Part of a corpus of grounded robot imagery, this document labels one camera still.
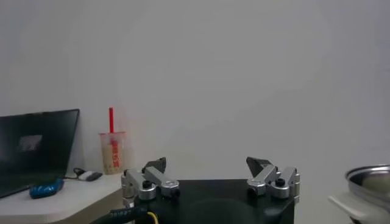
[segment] red straw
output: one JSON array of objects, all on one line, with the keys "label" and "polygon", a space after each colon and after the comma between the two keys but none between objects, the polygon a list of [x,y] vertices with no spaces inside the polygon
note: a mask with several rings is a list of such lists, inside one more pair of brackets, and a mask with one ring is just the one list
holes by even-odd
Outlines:
[{"label": "red straw", "polygon": [[114,108],[110,107],[108,113],[110,116],[110,133],[114,133]]}]

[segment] black platform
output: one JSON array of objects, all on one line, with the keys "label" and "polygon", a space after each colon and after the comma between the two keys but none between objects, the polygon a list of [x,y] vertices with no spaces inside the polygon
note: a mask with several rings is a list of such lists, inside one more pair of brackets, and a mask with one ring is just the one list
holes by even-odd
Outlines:
[{"label": "black platform", "polygon": [[[293,224],[294,199],[272,198],[266,194],[251,197],[246,180],[179,180],[181,195],[177,201],[157,198],[149,202],[135,199],[135,205],[147,206],[162,224]],[[136,220],[136,224],[153,223]]]}]

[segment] yellow cable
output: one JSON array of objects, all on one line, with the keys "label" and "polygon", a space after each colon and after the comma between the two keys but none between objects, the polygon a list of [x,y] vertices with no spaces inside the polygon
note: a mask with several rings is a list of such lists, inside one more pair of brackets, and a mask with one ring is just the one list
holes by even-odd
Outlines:
[{"label": "yellow cable", "polygon": [[147,212],[147,214],[153,218],[154,224],[158,224],[158,219],[156,214],[154,214],[153,212]]}]

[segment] metal bowl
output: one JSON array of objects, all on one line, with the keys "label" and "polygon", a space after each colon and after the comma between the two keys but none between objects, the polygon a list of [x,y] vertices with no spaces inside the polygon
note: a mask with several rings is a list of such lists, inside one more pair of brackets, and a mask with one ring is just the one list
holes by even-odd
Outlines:
[{"label": "metal bowl", "polygon": [[390,211],[390,165],[359,167],[346,179],[350,192]]}]

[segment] laptop screen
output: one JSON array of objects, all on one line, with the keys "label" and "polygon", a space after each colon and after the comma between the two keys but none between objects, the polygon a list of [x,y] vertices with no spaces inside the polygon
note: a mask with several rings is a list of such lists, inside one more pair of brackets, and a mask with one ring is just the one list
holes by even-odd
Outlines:
[{"label": "laptop screen", "polygon": [[63,177],[80,111],[0,117],[0,177]]}]

